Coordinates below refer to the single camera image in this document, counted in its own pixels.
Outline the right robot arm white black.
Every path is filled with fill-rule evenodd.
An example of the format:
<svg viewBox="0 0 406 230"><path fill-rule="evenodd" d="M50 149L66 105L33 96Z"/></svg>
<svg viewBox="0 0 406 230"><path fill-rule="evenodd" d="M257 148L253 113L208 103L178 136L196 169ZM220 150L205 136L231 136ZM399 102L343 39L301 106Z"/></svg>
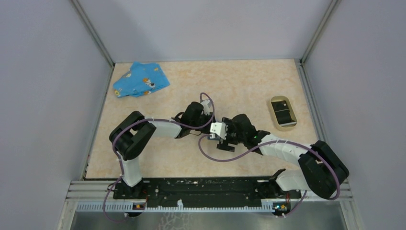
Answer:
<svg viewBox="0 0 406 230"><path fill-rule="evenodd" d="M213 122L209 132L220 138L217 148L234 151L238 144L249 152L292 163L298 170L284 170L270 183L270 193L283 197L290 190L310 190L323 199L333 200L350 172L332 148L324 141L300 144L257 130L245 114Z"/></svg>

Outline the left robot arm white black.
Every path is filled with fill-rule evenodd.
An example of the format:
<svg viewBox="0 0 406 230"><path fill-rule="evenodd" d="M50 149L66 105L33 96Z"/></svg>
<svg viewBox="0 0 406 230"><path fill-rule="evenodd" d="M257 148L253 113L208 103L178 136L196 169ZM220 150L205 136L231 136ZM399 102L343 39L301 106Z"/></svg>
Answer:
<svg viewBox="0 0 406 230"><path fill-rule="evenodd" d="M109 135L126 194L138 198L144 191L138 157L151 138L183 138L192 130L208 134L214 121L213 103L208 99L192 102L185 112L170 119L147 118L139 111L132 112Z"/></svg>

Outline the blue card holder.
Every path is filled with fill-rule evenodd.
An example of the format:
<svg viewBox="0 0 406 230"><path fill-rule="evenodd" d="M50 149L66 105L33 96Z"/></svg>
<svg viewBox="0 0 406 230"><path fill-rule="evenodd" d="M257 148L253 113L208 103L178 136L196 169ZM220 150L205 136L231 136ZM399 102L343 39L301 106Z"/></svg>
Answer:
<svg viewBox="0 0 406 230"><path fill-rule="evenodd" d="M218 141L218 140L219 140L219 139L218 139L218 136L217 136L216 134L214 134L214 133L209 134L209 135L207 136L207 139L208 139L208 140L214 140L214 141Z"/></svg>

